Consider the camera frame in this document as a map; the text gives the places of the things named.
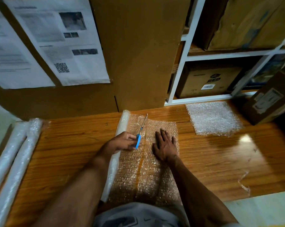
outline white shelf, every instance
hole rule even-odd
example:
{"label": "white shelf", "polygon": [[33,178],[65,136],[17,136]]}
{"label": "white shelf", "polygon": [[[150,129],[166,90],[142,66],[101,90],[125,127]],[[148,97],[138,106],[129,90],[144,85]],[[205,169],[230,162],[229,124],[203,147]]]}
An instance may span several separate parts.
{"label": "white shelf", "polygon": [[[172,80],[169,98],[166,100],[165,106],[186,104],[186,103],[209,102],[209,101],[215,101],[215,100],[232,99],[235,97],[251,96],[255,94],[256,92],[241,93],[242,88],[246,86],[246,84],[253,78],[253,76],[255,76],[275,54],[285,54],[285,49],[281,49],[282,46],[285,44],[285,39],[284,39],[283,42],[279,46],[271,50],[188,56],[190,46],[192,44],[194,33],[196,31],[197,24],[198,24],[204,3],[205,3],[205,0],[194,0],[190,19],[189,19],[189,33],[182,35],[181,37],[181,41],[185,41],[185,45],[183,47],[182,55],[179,61],[178,70]],[[262,56],[262,58],[250,70],[250,72],[247,73],[247,75],[244,76],[238,82],[237,87],[234,89],[234,91],[231,94],[216,95],[216,96],[203,96],[203,97],[194,97],[194,98],[186,98],[186,99],[173,99],[178,82],[179,82],[180,75],[185,65],[185,62],[227,59],[227,58],[236,58],[236,57],[251,57],[251,56]]]}

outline person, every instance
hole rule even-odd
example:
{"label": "person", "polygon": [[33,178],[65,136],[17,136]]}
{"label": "person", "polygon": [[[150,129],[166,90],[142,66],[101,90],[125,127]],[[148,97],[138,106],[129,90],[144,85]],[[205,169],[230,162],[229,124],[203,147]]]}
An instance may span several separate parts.
{"label": "person", "polygon": [[[132,202],[95,217],[105,187],[112,154],[121,149],[134,150],[136,136],[123,132],[96,153],[82,171],[46,208],[34,227],[76,226],[185,226],[178,216],[160,207]],[[170,167],[190,226],[240,226],[228,208],[183,164],[177,154],[176,139],[168,132],[156,132],[155,156]]]}

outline person's left arm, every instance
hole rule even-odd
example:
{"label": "person's left arm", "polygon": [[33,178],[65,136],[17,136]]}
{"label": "person's left arm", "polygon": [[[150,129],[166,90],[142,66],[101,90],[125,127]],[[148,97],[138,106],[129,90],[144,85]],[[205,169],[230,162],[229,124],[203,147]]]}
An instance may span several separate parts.
{"label": "person's left arm", "polygon": [[136,143],[134,135],[123,132],[104,144],[33,226],[91,226],[105,187],[111,156],[122,149],[135,149]]}

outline hand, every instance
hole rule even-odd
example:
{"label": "hand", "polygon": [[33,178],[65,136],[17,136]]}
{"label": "hand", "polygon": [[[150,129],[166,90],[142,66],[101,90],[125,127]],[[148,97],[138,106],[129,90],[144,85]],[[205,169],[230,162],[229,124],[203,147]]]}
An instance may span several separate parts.
{"label": "hand", "polygon": [[126,131],[107,142],[107,145],[112,148],[115,153],[124,149],[134,150],[136,144],[136,136]]}
{"label": "hand", "polygon": [[173,136],[172,141],[170,135],[167,131],[160,129],[160,133],[156,131],[155,133],[156,143],[153,143],[154,154],[159,160],[168,162],[169,159],[178,156],[176,139]]}

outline wood grain surface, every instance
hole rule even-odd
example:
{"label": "wood grain surface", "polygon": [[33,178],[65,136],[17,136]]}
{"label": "wood grain surface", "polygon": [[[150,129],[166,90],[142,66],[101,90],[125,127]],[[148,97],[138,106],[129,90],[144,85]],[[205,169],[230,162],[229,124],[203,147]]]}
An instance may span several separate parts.
{"label": "wood grain surface", "polygon": [[[180,157],[188,169],[221,200],[285,191],[285,136],[274,123],[244,124],[231,137],[196,135],[185,105],[134,111],[153,120],[173,121]],[[96,151],[114,137],[121,113],[54,119],[40,136],[13,203],[6,226],[32,224]]]}

